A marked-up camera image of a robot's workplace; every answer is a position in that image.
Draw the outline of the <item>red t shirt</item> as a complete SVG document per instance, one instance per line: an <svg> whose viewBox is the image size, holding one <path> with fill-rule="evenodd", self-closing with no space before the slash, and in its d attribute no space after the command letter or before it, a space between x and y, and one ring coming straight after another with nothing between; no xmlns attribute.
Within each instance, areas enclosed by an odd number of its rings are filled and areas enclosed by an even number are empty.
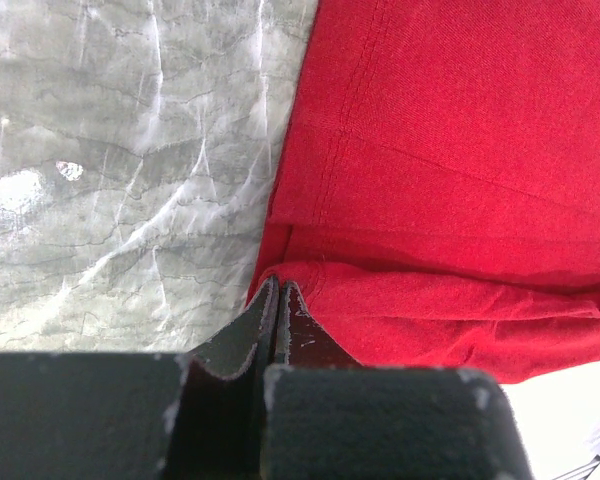
<svg viewBox="0 0 600 480"><path fill-rule="evenodd" d="M252 286L366 365L600 361L600 1L322 1Z"/></svg>

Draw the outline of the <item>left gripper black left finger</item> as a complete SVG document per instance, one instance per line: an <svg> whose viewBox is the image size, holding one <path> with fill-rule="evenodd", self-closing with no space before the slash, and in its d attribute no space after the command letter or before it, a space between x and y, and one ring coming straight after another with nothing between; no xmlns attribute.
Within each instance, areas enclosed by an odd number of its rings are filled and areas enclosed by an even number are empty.
<svg viewBox="0 0 600 480"><path fill-rule="evenodd" d="M279 284L185 353L0 353L0 479L250 479Z"/></svg>

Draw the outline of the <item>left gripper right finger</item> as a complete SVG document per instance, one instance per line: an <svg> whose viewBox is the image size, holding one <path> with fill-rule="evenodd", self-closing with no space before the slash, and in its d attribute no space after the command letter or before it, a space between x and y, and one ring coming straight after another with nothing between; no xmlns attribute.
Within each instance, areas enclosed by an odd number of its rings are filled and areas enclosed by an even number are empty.
<svg viewBox="0 0 600 480"><path fill-rule="evenodd" d="M264 376L267 479L528 479L509 402L469 368L358 364L284 287Z"/></svg>

